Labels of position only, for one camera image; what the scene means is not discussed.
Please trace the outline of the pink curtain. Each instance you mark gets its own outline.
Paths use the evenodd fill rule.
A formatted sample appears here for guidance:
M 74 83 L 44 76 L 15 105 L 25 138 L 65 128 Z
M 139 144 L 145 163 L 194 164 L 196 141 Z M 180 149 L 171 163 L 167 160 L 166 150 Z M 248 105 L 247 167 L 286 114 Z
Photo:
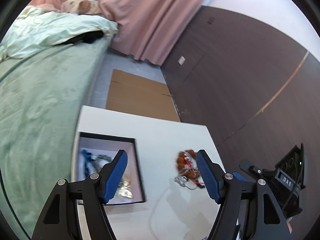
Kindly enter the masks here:
M 162 65 L 205 0 L 98 0 L 118 25 L 111 48 L 135 60 Z

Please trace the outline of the floral pillow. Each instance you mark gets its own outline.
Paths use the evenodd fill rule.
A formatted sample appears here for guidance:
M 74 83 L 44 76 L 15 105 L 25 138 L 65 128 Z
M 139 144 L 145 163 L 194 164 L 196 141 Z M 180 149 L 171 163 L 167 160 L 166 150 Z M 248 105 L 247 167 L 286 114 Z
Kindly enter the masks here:
M 61 11 L 78 15 L 101 15 L 98 1 L 93 0 L 65 0 L 61 4 Z

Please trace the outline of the light green duvet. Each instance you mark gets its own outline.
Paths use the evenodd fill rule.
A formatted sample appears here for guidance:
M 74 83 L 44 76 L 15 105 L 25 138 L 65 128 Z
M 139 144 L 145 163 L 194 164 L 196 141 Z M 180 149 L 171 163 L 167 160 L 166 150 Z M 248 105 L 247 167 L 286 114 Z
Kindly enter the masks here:
M 45 12 L 39 7 L 25 7 L 1 41 L 1 61 L 23 59 L 44 48 L 62 44 L 71 38 L 93 31 L 113 37 L 118 32 L 116 22 L 98 15 L 77 15 L 65 12 Z

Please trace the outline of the white wall socket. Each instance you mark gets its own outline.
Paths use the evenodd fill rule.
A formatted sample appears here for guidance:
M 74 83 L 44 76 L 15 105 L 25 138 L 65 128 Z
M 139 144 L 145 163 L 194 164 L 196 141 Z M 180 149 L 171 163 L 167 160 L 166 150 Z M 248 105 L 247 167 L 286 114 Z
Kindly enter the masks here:
M 182 65 L 185 62 L 185 58 L 181 56 L 178 60 L 178 64 Z

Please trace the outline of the white table board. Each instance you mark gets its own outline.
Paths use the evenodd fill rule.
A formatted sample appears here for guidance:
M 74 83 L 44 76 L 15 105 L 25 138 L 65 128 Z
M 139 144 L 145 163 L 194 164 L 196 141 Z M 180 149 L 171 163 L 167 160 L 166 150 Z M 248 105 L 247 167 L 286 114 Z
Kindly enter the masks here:
M 205 189 L 175 182 L 176 158 L 182 150 L 205 150 L 220 156 L 206 126 L 82 107 L 78 132 L 134 138 L 146 202 L 107 206 L 117 239 L 204 239 L 215 221 L 218 205 Z

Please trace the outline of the green bed sheet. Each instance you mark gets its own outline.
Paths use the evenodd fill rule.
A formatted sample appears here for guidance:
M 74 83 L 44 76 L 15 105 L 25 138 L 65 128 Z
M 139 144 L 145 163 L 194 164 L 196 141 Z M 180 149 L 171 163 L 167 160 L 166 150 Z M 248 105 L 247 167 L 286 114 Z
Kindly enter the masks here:
M 79 113 L 110 41 L 1 63 L 1 213 L 19 239 L 31 238 L 53 186 L 71 177 Z

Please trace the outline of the black jewelry box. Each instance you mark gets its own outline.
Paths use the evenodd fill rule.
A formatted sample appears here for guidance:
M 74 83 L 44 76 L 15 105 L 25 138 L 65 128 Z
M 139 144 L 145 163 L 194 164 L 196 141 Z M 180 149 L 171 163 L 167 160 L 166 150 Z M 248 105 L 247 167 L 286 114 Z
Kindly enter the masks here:
M 100 180 L 104 205 L 146 201 L 134 138 L 80 132 L 75 168 L 77 181 Z

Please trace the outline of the flattened brown cardboard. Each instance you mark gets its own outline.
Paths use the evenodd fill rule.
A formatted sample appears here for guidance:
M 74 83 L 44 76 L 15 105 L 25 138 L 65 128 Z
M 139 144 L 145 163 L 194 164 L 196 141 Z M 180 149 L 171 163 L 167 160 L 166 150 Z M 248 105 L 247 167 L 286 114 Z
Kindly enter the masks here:
M 106 109 L 179 122 L 166 84 L 122 70 L 113 70 Z

